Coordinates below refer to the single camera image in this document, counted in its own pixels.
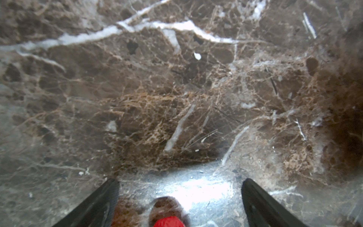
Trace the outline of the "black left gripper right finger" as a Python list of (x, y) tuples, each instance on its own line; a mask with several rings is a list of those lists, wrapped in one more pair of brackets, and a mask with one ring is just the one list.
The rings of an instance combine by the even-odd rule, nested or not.
[(252, 179), (244, 180), (241, 193), (250, 227), (307, 227)]

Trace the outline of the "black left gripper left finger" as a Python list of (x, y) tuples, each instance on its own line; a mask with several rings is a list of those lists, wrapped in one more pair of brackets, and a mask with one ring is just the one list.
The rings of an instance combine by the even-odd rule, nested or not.
[(110, 227), (119, 190), (119, 182), (108, 179), (54, 227)]

